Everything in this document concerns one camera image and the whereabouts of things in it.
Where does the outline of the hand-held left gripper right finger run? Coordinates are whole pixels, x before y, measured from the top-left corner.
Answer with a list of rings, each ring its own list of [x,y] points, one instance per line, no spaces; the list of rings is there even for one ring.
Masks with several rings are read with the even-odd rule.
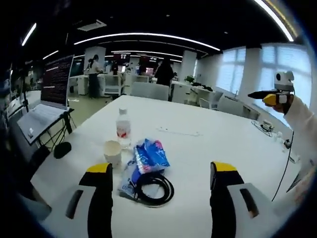
[[[211,162],[212,238],[269,238],[275,223],[271,201],[245,183],[231,164]]]

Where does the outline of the person's right hand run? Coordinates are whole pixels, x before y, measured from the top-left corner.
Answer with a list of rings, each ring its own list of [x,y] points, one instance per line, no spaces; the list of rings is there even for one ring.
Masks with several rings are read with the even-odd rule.
[[[277,111],[278,113],[283,113],[284,115],[286,115],[288,113],[290,107],[291,107],[291,103],[287,102],[287,103],[284,103],[284,104],[276,104],[272,108],[275,111]]]

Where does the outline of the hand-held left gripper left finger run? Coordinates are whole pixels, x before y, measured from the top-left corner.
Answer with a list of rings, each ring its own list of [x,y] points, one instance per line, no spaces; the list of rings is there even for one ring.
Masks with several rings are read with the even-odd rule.
[[[89,167],[66,204],[67,238],[111,238],[112,164]]]

